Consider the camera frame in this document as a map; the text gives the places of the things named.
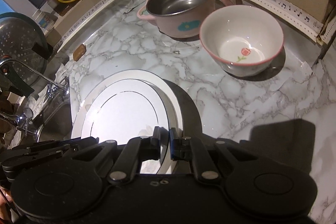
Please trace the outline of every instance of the faucet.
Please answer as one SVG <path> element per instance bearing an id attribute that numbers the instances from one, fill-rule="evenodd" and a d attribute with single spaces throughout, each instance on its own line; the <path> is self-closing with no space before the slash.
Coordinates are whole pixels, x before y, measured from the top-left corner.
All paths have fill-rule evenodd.
<path id="1" fill-rule="evenodd" d="M 55 94 L 57 94 L 59 92 L 63 92 L 63 96 L 66 96 L 66 95 L 69 94 L 70 84 L 69 84 L 69 78 L 68 77 L 64 78 L 65 85 L 62 85 L 60 83 L 57 83 L 57 82 L 49 79 L 48 77 L 44 76 L 43 74 L 41 74 L 37 70 L 34 70 L 33 68 L 26 65 L 25 63 L 23 63 L 20 60 L 16 60 L 16 59 L 13 59 L 13 58 L 8 58 L 8 59 L 2 60 L 0 62 L 0 69 L 2 70 L 2 73 L 4 75 L 7 74 L 6 67 L 3 67 L 3 65 L 5 65 L 7 63 L 15 63 L 15 62 L 21 64 L 23 67 L 29 69 L 30 71 L 36 73 L 38 76 L 42 77 L 44 80 L 48 81 L 47 94 L 46 94 L 46 98 L 45 98 L 44 101 L 46 101 L 46 100 L 50 101 L 51 99 L 54 98 Z M 28 134 L 30 134 L 30 135 L 33 135 L 34 138 L 37 138 L 37 136 L 39 135 L 39 132 L 43 128 L 43 124 L 41 126 L 39 126 L 39 128 L 36 128 L 33 125 L 33 123 L 29 122 L 33 118 L 33 116 L 34 116 L 33 111 L 28 107 L 24 109 L 24 111 L 21 115 L 9 115 L 9 114 L 6 114 L 6 113 L 0 111 L 0 119 L 4 120 L 6 122 L 9 122 L 15 129 L 17 129 L 21 132 L 25 132 L 26 136 Z"/>
<path id="2" fill-rule="evenodd" d="M 70 87 L 69 86 L 64 86 L 64 85 L 61 85 L 61 84 L 58 84 L 56 83 L 55 81 L 49 79 L 48 77 L 44 76 L 42 73 L 38 72 L 37 70 L 34 70 L 33 68 L 31 68 L 30 66 L 26 65 L 25 63 L 23 63 L 22 61 L 20 60 L 17 60 L 17 59 L 13 59 L 13 58 L 8 58 L 8 59 L 3 59 L 1 62 L 0 62 L 0 68 L 2 70 L 2 73 L 4 75 L 6 75 L 8 72 L 7 72 L 7 69 L 6 68 L 3 68 L 2 66 L 7 64 L 7 63 L 19 63 L 21 64 L 23 67 L 27 68 L 28 70 L 36 73 L 39 77 L 42 77 L 44 80 L 48 81 L 50 84 L 52 85 L 55 85 L 56 89 L 61 89 L 63 90 L 66 94 L 69 93 L 70 91 Z"/>
<path id="3" fill-rule="evenodd" d="M 35 136 L 38 132 L 38 128 L 29 123 L 33 115 L 33 111 L 29 107 L 26 107 L 21 115 L 9 115 L 0 111 L 0 119 L 8 122 L 16 130 L 24 132 L 25 136 L 28 134 Z"/>

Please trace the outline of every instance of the rose pattern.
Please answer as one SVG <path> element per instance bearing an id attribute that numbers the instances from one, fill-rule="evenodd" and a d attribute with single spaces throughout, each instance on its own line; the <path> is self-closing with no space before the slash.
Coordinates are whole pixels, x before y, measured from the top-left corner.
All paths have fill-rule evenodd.
<path id="1" fill-rule="evenodd" d="M 244 56 L 248 56 L 251 53 L 251 50 L 249 48 L 242 48 L 241 54 Z"/>
<path id="2" fill-rule="evenodd" d="M 240 62 L 242 60 L 245 60 L 246 59 L 245 56 L 248 56 L 251 53 L 251 50 L 249 48 L 242 48 L 240 52 L 243 56 L 241 56 L 241 57 L 237 56 L 238 59 L 237 59 L 236 62 Z"/>

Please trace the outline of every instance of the teacup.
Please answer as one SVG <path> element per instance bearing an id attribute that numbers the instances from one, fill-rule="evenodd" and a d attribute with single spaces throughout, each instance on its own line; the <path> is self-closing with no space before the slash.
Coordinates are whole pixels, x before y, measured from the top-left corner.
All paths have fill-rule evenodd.
<path id="1" fill-rule="evenodd" d="M 284 35 L 269 13 L 248 5 L 232 5 L 211 13 L 199 38 L 222 69 L 238 77 L 257 75 L 281 52 Z"/>

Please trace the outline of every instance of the blue cloud sticker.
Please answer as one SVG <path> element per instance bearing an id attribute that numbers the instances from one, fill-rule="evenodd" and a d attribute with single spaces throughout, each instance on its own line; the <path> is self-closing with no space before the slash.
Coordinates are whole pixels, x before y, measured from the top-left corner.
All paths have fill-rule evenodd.
<path id="1" fill-rule="evenodd" d="M 182 32 L 189 31 L 189 30 L 197 28 L 200 25 L 200 23 L 201 22 L 199 20 L 193 20 L 190 22 L 182 22 L 182 24 L 178 27 L 178 30 Z"/>

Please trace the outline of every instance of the plate rim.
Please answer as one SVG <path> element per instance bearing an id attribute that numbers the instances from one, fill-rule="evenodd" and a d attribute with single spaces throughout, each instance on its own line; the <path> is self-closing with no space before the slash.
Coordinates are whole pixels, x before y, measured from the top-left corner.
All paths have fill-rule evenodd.
<path id="1" fill-rule="evenodd" d="M 115 85 L 115 84 L 117 84 L 117 83 L 121 83 L 121 82 L 123 82 L 123 81 L 128 81 L 128 80 L 131 80 L 131 81 L 138 81 L 138 82 L 143 83 L 143 84 L 144 84 L 143 87 L 146 87 L 146 88 L 148 89 L 148 92 L 155 93 L 155 94 L 157 95 L 157 98 L 156 98 L 156 99 L 159 100 L 159 104 L 163 107 L 163 109 L 164 109 L 164 111 L 165 111 L 165 113 L 162 114 L 161 117 L 164 116 L 164 122 L 165 122 L 165 124 L 168 125 L 167 128 L 169 128 L 169 120 L 168 120 L 168 115 L 167 115 L 166 107 L 164 106 L 164 103 L 163 103 L 162 99 L 160 98 L 159 94 L 156 92 L 156 90 L 155 90 L 154 88 L 151 87 L 151 85 L 149 85 L 149 84 L 146 83 L 145 81 L 142 81 L 142 80 L 139 80 L 139 79 L 129 79 L 129 78 L 127 78 L 127 79 L 122 79 L 122 80 L 116 81 L 116 82 L 114 82 L 113 84 L 107 86 L 105 89 L 103 89 L 103 90 L 97 95 L 97 97 L 95 98 L 95 100 L 94 100 L 94 102 L 92 103 L 91 107 L 89 108 L 89 110 L 88 110 L 88 112 L 87 112 L 87 115 L 88 115 L 88 114 L 92 114 L 92 111 L 94 111 L 94 110 L 92 109 L 93 104 L 94 104 L 95 102 L 97 102 L 98 97 L 102 96 L 102 93 L 103 93 L 103 92 L 105 92 L 108 88 L 111 88 L 113 85 Z M 124 87 L 124 88 L 122 88 L 122 89 L 125 89 L 123 92 L 127 92 L 127 91 L 129 91 L 129 92 L 139 93 L 138 91 L 136 91 L 136 88 L 137 88 L 137 87 L 138 87 L 138 86 L 128 86 L 128 87 Z M 115 96 L 115 95 L 121 93 L 122 91 L 119 91 L 119 92 L 117 92 L 117 93 L 115 93 L 115 92 L 116 92 L 116 91 L 114 91 L 113 95 L 112 95 L 112 93 L 111 93 L 111 94 L 108 95 L 108 96 L 113 97 L 113 96 Z M 149 103 L 152 105 L 152 108 L 154 109 L 154 112 L 155 112 L 156 115 L 157 115 L 158 110 L 154 107 L 154 105 L 153 105 L 153 101 L 152 101 L 152 100 L 150 101 L 150 100 L 148 99 L 148 97 L 146 97 L 146 96 L 144 96 L 144 97 L 145 97 L 145 98 L 149 101 Z M 107 97 L 105 97 L 104 99 L 102 98 L 102 102 L 103 102 L 104 100 L 106 100 L 106 101 L 103 102 L 103 103 L 101 102 L 102 104 L 100 103 L 99 105 L 97 105 L 97 107 L 100 106 L 100 108 L 102 108 L 103 105 L 104 105 L 109 99 L 110 99 L 110 98 L 107 99 Z M 160 118 L 159 115 L 157 115 L 157 117 L 159 118 L 160 121 L 163 122 L 163 118 Z M 93 123 L 94 123 L 94 121 L 85 119 L 83 125 L 86 124 L 88 127 L 90 127 L 90 126 L 92 126 Z M 86 138 L 86 137 L 90 137 L 90 136 L 91 136 L 91 133 L 92 133 L 90 130 L 88 130 L 88 127 L 82 128 L 82 135 L 83 135 L 83 131 L 85 131 L 85 132 L 84 132 L 84 133 L 85 133 L 85 134 L 84 134 L 85 138 Z"/>
<path id="2" fill-rule="evenodd" d="M 127 70 L 122 70 L 122 71 L 116 72 L 116 73 L 108 76 L 107 78 L 105 78 L 100 83 L 98 83 L 89 92 L 89 94 L 86 96 L 86 98 L 83 100 L 83 102 L 80 103 L 80 108 L 77 112 L 75 121 L 73 123 L 73 129 L 71 131 L 71 138 L 77 138 L 77 137 L 82 136 L 82 127 L 83 127 L 83 123 L 84 123 L 86 114 L 88 112 L 88 110 L 86 110 L 87 105 L 92 104 L 92 102 L 95 100 L 95 98 L 106 87 L 108 87 L 108 86 L 112 85 L 113 83 L 117 82 L 119 77 L 121 77 L 120 80 L 122 80 L 122 79 L 142 80 L 142 81 L 148 82 L 148 83 L 158 87 L 160 90 L 162 90 L 164 92 L 164 94 L 167 96 L 167 98 L 169 99 L 169 101 L 170 101 L 170 103 L 171 103 L 171 105 L 174 109 L 175 117 L 176 117 L 176 123 L 177 123 L 176 131 L 177 131 L 178 136 L 182 137 L 182 135 L 183 135 L 182 111 L 181 111 L 179 101 L 178 101 L 176 95 L 174 94 L 173 90 L 168 86 L 168 84 L 160 76 L 156 75 L 153 72 L 150 72 L 150 71 L 147 71 L 147 70 L 142 70 L 142 69 L 127 69 Z M 172 161 L 170 159 L 170 145 L 168 143 L 166 156 L 165 156 L 157 174 L 166 174 L 166 173 L 172 172 L 173 169 L 175 168 L 175 165 L 176 165 L 176 162 Z"/>

